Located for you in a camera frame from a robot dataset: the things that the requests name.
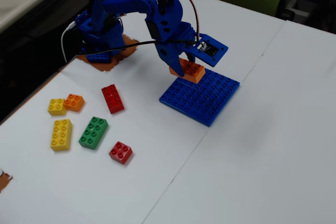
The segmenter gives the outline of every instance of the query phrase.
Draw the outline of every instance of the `lego brick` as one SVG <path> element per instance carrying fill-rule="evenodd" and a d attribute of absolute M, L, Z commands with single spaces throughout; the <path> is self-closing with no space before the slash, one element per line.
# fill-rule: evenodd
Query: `lego brick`
<path fill-rule="evenodd" d="M 184 77 L 179 76 L 171 67 L 169 67 L 171 74 L 195 84 L 198 84 L 203 75 L 205 75 L 205 68 L 199 64 L 181 58 L 180 63 L 184 72 Z"/>
<path fill-rule="evenodd" d="M 160 102 L 210 127 L 239 85 L 205 69 L 198 84 L 178 77 L 160 97 Z"/>
<path fill-rule="evenodd" d="M 90 63 L 110 63 L 111 57 L 108 52 L 96 55 L 86 55 L 88 62 Z"/>
<path fill-rule="evenodd" d="M 72 123 L 69 119 L 54 122 L 50 147 L 54 152 L 64 151 L 70 147 Z"/>
<path fill-rule="evenodd" d="M 51 99 L 48 112 L 50 115 L 65 115 L 65 99 Z"/>
<path fill-rule="evenodd" d="M 70 94 L 67 100 L 64 102 L 64 107 L 67 110 L 80 111 L 84 104 L 84 99 L 80 95 Z"/>
<path fill-rule="evenodd" d="M 115 161 L 124 165 L 131 156 L 132 149 L 123 143 L 117 142 L 109 154 Z"/>
<path fill-rule="evenodd" d="M 103 92 L 106 104 L 111 114 L 124 109 L 124 105 L 122 104 L 122 101 L 114 84 L 106 88 L 102 88 L 101 91 Z"/>
<path fill-rule="evenodd" d="M 96 149 L 107 126 L 105 119 L 93 117 L 80 138 L 79 144 L 86 148 Z"/>

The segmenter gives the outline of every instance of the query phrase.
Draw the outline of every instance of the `red wire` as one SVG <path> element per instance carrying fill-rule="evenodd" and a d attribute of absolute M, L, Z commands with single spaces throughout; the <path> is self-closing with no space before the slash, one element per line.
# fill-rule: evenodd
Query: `red wire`
<path fill-rule="evenodd" d="M 197 34 L 197 36 L 196 36 L 196 41 L 199 43 L 200 42 L 200 23 L 199 23 L 199 21 L 198 21 L 198 14 L 197 14 L 197 10 L 196 10 L 196 6 L 195 6 L 195 4 L 194 4 L 194 2 L 192 1 L 192 0 L 189 0 L 190 1 L 190 3 L 193 5 L 193 8 L 194 8 L 194 12 L 195 12 L 195 17 L 196 17 L 196 25 L 197 25 L 197 31 L 196 31 L 196 34 Z"/>

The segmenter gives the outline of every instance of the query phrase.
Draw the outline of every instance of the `electrical wire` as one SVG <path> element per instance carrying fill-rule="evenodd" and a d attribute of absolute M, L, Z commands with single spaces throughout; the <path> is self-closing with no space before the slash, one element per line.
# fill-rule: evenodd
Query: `electrical wire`
<path fill-rule="evenodd" d="M 190 40 L 167 40 L 164 43 L 189 43 L 189 44 L 196 44 L 197 42 L 195 41 L 190 41 Z M 98 52 L 83 52 L 80 53 L 79 55 L 98 55 L 98 54 L 103 54 L 105 52 L 111 52 L 111 51 L 119 51 L 123 49 L 127 49 L 130 47 L 137 47 L 141 45 L 148 45 L 148 44 L 163 44 L 163 42 L 157 41 L 157 40 L 150 40 L 150 41 L 144 41 L 144 42 L 139 42 L 139 43 L 133 43 L 130 45 L 126 45 L 123 47 L 115 47 L 115 48 L 109 48 L 103 51 L 98 51 Z"/>
<path fill-rule="evenodd" d="M 165 3 L 165 5 L 163 6 L 163 9 L 165 8 L 165 6 L 167 5 L 167 3 L 168 3 L 168 1 L 169 0 L 167 0 L 166 1 L 166 3 Z M 194 4 L 194 2 L 192 1 L 192 0 L 189 0 L 190 1 L 190 3 L 192 4 L 192 6 L 193 6 L 193 8 L 194 8 L 194 12 L 195 12 L 195 17 L 196 17 L 196 25 L 197 25 L 197 27 L 196 27 L 196 34 L 197 34 L 197 36 L 196 36 L 196 41 L 198 42 L 198 43 L 200 43 L 200 23 L 199 23 L 199 21 L 198 21 L 198 14 L 197 14 L 197 10 L 196 10 L 196 6 L 195 6 L 195 4 Z"/>
<path fill-rule="evenodd" d="M 68 27 L 64 30 L 64 32 L 62 33 L 62 36 L 61 36 L 61 47 L 62 47 L 62 52 L 63 52 L 63 57 L 64 57 L 64 61 L 65 63 L 68 63 L 67 61 L 67 57 L 65 56 L 65 52 L 64 52 L 64 46 L 63 46 L 63 37 L 64 37 L 64 34 L 68 31 L 68 30 L 71 30 L 73 29 L 74 27 L 76 26 L 76 22 L 71 22 Z"/>
<path fill-rule="evenodd" d="M 63 47 L 63 37 L 64 37 L 64 34 L 65 34 L 66 32 L 67 32 L 67 30 L 64 30 L 64 32 L 62 33 L 62 36 L 61 36 L 61 47 L 62 47 L 62 52 L 63 52 L 64 61 L 65 61 L 65 63 L 68 63 L 68 61 L 67 61 L 67 57 L 65 56 L 64 47 Z"/>
<path fill-rule="evenodd" d="M 121 17 L 117 18 L 117 19 L 116 19 L 116 21 L 117 21 L 117 20 L 120 20 L 120 22 L 121 22 L 121 27 L 122 27 L 122 30 L 124 31 L 124 23 L 122 22 L 122 19 L 121 19 Z"/>

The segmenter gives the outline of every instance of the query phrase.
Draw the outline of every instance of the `blue lego baseplate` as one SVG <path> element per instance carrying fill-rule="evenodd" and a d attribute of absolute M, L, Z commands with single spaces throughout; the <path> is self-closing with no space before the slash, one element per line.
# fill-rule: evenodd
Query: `blue lego baseplate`
<path fill-rule="evenodd" d="M 111 57 L 109 56 L 108 52 L 104 52 L 102 54 L 96 55 L 86 55 L 88 62 L 90 63 L 110 63 Z"/>
<path fill-rule="evenodd" d="M 198 84 L 178 77 L 160 102 L 210 127 L 239 85 L 238 81 L 205 69 Z"/>

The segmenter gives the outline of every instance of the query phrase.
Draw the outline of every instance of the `red lego brick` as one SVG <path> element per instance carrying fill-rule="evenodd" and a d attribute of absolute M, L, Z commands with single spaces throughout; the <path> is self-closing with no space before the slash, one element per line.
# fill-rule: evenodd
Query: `red lego brick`
<path fill-rule="evenodd" d="M 132 149 L 123 143 L 117 142 L 109 154 L 115 161 L 125 164 L 132 154 Z"/>
<path fill-rule="evenodd" d="M 124 109 L 124 105 L 122 104 L 122 101 L 114 84 L 106 88 L 102 88 L 101 91 L 103 92 L 111 114 Z"/>

